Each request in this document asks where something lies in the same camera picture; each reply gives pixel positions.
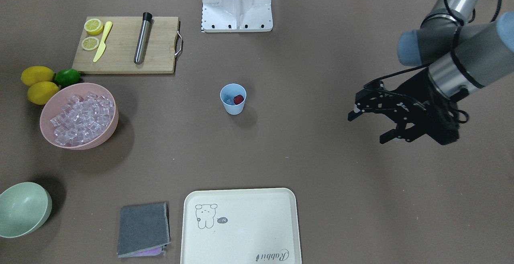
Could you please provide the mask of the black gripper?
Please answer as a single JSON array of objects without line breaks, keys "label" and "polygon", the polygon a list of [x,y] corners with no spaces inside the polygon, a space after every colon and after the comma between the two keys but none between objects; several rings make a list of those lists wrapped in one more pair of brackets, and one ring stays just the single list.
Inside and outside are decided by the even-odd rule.
[{"label": "black gripper", "polygon": [[441,145],[459,139],[459,123],[451,115],[456,105],[435,88],[427,68],[410,77],[390,94],[362,89],[355,94],[354,108],[348,121],[362,114],[395,114],[396,127],[379,137],[380,144],[392,140],[413,142],[423,135]]}]

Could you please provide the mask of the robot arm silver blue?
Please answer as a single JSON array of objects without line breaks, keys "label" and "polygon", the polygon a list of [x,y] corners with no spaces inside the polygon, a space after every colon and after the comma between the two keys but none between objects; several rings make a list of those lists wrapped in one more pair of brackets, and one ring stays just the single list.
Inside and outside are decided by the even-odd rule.
[{"label": "robot arm silver blue", "polygon": [[428,135],[441,145],[459,139],[469,120],[457,103],[513,72],[513,12],[500,15],[502,0],[438,0],[419,29],[404,32],[397,56],[407,69],[389,77],[416,74],[388,90],[385,76],[373,79],[355,96],[348,114],[383,114],[396,127],[380,143],[412,142]]}]

